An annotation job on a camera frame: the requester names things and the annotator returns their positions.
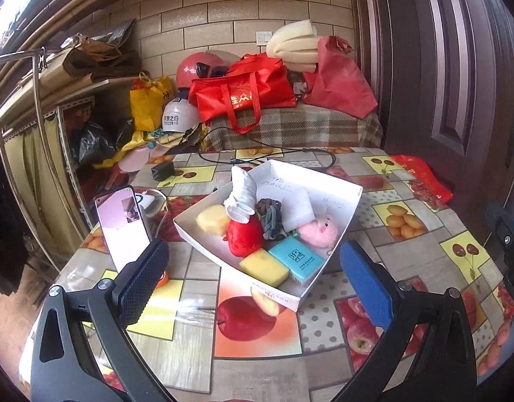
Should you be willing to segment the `plaid covered bench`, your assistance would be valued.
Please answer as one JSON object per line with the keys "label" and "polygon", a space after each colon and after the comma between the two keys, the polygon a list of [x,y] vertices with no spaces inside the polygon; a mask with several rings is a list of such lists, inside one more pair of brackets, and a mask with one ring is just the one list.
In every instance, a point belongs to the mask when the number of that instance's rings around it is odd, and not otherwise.
{"label": "plaid covered bench", "polygon": [[201,149],[379,147],[382,135],[375,113],[359,119],[340,111],[299,104],[263,110],[259,124],[247,134],[235,133],[227,118],[216,118],[203,127]]}

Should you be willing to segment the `yellow round plush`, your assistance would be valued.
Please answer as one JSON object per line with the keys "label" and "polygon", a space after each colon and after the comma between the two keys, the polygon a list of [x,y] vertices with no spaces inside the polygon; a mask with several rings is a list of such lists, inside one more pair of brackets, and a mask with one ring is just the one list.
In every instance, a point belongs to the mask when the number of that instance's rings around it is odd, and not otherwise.
{"label": "yellow round plush", "polygon": [[197,216],[196,223],[205,233],[223,237],[230,224],[230,217],[223,205],[215,204],[203,210]]}

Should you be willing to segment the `red tote bag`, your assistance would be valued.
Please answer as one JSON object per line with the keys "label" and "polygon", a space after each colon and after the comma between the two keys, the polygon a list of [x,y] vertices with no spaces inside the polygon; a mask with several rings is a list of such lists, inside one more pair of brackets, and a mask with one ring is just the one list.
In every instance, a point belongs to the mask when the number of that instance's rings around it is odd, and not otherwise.
{"label": "red tote bag", "polygon": [[189,102],[205,124],[225,116],[234,132],[244,134],[260,123],[264,109],[293,107],[297,99],[284,62],[258,54],[244,55],[223,77],[193,80]]}

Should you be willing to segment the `pink plush toy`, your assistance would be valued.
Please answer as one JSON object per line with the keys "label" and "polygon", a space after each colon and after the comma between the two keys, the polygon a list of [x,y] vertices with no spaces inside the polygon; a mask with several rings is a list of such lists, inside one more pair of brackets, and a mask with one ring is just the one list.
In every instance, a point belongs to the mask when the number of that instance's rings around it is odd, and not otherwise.
{"label": "pink plush toy", "polygon": [[339,237],[339,228],[331,215],[321,214],[297,229],[299,239],[318,249],[332,248]]}

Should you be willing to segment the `white hard hat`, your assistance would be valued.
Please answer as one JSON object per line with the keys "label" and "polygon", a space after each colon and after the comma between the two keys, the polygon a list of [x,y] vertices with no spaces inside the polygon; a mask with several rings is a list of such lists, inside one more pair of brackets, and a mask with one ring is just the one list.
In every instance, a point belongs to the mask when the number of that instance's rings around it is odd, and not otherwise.
{"label": "white hard hat", "polygon": [[197,107],[187,99],[176,97],[164,107],[161,120],[164,133],[185,133],[200,123]]}

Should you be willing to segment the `black plastic bag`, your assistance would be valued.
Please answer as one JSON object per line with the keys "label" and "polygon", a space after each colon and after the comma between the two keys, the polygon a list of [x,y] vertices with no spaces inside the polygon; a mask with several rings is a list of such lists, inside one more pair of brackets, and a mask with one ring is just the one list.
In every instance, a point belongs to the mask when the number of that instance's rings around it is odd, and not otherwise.
{"label": "black plastic bag", "polygon": [[73,161],[78,167],[102,163],[116,153],[113,139],[102,126],[92,121],[73,130],[69,141]]}

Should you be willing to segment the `yellow sponge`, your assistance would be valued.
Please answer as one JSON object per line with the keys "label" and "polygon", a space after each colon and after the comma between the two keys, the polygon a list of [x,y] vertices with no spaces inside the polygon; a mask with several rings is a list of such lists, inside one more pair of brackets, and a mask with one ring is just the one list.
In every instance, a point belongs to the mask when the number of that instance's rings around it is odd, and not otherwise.
{"label": "yellow sponge", "polygon": [[239,268],[252,278],[274,288],[290,276],[289,269],[264,249],[258,249],[243,258]]}

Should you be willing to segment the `white plush cloth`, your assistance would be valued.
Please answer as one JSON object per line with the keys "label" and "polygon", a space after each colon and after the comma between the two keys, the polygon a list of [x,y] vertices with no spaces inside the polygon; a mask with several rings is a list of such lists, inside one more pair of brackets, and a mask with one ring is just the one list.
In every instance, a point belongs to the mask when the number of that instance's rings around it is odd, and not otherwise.
{"label": "white plush cloth", "polygon": [[230,195],[223,202],[225,211],[231,220],[247,224],[255,214],[257,183],[246,170],[232,166],[231,184]]}

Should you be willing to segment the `yellow shopping bag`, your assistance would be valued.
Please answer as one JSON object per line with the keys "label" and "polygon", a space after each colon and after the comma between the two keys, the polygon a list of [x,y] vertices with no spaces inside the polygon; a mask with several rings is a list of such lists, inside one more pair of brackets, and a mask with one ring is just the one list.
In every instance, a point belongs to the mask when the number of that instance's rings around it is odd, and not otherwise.
{"label": "yellow shopping bag", "polygon": [[129,91],[129,103],[136,131],[153,132],[161,128],[165,105],[174,98],[170,77],[151,79],[141,72],[133,80]]}

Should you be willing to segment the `teal tissue pack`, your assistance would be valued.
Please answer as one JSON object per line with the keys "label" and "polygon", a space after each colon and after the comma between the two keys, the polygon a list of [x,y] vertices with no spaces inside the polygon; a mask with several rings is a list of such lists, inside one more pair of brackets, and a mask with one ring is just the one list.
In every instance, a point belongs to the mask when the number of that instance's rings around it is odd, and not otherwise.
{"label": "teal tissue pack", "polygon": [[269,253],[290,272],[299,284],[307,284],[319,272],[325,260],[304,243],[291,236],[278,242]]}

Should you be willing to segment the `brown hair scrunchie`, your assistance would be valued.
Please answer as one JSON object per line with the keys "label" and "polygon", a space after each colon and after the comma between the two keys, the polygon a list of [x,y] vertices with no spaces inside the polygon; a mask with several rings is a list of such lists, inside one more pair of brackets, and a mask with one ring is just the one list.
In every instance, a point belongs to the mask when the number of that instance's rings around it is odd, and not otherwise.
{"label": "brown hair scrunchie", "polygon": [[286,237],[282,225],[281,202],[270,198],[257,202],[256,213],[263,230],[265,241],[278,241]]}

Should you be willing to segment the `red plush base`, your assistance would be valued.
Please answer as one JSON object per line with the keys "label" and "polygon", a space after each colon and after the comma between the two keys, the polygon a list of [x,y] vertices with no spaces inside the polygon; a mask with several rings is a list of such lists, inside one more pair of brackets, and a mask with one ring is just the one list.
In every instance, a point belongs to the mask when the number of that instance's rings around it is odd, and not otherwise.
{"label": "red plush base", "polygon": [[248,257],[264,243],[262,225],[256,214],[247,223],[231,220],[226,237],[230,253],[239,258]]}

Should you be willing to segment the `red helmet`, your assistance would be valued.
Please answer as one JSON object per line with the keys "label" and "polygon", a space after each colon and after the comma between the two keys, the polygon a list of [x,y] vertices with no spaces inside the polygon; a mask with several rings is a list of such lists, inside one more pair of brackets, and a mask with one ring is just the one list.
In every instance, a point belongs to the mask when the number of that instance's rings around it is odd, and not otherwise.
{"label": "red helmet", "polygon": [[225,61],[214,53],[209,51],[194,53],[179,64],[176,71],[176,86],[179,89],[189,89],[193,80],[211,78],[216,70],[226,66]]}

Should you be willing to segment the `smartphone with pink screen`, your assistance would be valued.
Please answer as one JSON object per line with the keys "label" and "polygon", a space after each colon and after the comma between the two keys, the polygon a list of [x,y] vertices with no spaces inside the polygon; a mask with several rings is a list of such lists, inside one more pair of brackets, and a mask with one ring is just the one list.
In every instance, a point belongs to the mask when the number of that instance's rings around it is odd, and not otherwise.
{"label": "smartphone with pink screen", "polygon": [[131,186],[105,192],[94,200],[102,233],[117,272],[151,242],[138,198]]}

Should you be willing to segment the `white cardboard box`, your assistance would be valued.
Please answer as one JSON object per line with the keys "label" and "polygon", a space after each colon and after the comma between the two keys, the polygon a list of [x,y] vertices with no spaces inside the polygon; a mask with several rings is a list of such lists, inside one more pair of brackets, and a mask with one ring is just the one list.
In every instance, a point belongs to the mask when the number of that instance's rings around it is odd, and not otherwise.
{"label": "white cardboard box", "polygon": [[[296,191],[306,190],[313,211],[318,214],[329,214],[337,222],[340,238],[347,231],[362,195],[362,188],[357,184],[283,161],[269,160],[247,173],[255,180],[256,196],[259,198],[283,201],[293,197]],[[239,266],[241,259],[230,253],[227,242],[199,228],[196,222],[198,215],[206,208],[226,200],[231,191],[232,184],[227,183],[176,216],[174,224],[180,238],[219,265],[226,273],[234,276],[237,283],[256,288],[290,310],[298,310],[310,288],[322,274],[322,269],[307,281],[289,279],[281,286],[272,288],[242,272]]]}

